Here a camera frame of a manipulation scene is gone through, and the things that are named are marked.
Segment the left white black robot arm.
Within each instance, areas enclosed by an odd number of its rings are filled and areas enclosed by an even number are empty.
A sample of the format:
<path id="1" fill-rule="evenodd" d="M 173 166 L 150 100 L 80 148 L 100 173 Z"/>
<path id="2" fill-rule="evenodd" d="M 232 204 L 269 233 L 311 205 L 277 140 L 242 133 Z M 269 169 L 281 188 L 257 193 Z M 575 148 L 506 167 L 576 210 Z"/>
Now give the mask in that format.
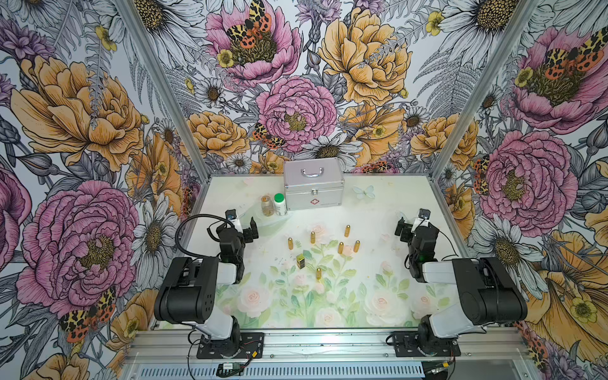
<path id="1" fill-rule="evenodd" d="M 191 252 L 181 244 L 185 226 L 202 218 L 220 223 L 215 233 L 208 231 L 210 238 L 219 245 L 219 253 L 215 256 Z M 188 326 L 200 333 L 202 342 L 199 346 L 204 350 L 204 358 L 210 354 L 235 357 L 244 346 L 237 319 L 215 305 L 215 296 L 219 285 L 241 283 L 245 272 L 245 247 L 258 238 L 254 218 L 242 228 L 234 215 L 197 214 L 188 217 L 177 228 L 175 246 L 183 255 L 174 258 L 166 272 L 155 299 L 154 316 L 158 321 Z"/>

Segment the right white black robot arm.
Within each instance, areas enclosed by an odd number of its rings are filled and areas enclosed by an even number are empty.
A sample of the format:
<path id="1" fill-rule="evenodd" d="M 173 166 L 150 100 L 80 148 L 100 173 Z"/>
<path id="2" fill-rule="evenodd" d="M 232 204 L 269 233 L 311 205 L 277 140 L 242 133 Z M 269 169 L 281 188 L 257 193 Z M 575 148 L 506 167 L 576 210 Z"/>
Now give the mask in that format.
<path id="1" fill-rule="evenodd" d="M 414 223 L 403 218 L 395 235 L 408 245 L 405 267 L 418 283 L 456 286 L 456 304 L 423 316 L 416 332 L 393 332 L 386 343 L 397 357 L 449 357 L 461 355 L 461 335 L 485 333 L 486 326 L 522 321 L 527 302 L 501 261 L 490 258 L 435 258 L 440 230 L 427 218 Z"/>

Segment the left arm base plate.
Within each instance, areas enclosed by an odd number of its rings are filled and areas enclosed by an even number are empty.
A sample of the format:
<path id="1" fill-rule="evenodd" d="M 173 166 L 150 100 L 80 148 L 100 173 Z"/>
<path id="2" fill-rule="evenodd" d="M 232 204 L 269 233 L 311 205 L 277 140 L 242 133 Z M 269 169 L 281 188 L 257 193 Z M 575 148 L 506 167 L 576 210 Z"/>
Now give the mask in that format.
<path id="1" fill-rule="evenodd" d="M 210 340 L 200 343 L 197 359 L 260 359 L 263 355 L 265 334 L 241 332 L 226 340 Z"/>

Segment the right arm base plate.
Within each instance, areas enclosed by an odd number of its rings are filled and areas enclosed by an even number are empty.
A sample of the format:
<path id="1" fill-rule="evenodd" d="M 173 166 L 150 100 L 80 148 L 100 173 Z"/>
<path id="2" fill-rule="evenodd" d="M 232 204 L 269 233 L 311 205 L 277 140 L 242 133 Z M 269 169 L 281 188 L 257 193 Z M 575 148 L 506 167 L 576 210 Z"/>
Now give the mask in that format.
<path id="1" fill-rule="evenodd" d="M 459 357 L 461 350 L 456 339 L 434 336 L 423 337 L 418 332 L 393 332 L 386 343 L 394 348 L 397 357 Z"/>

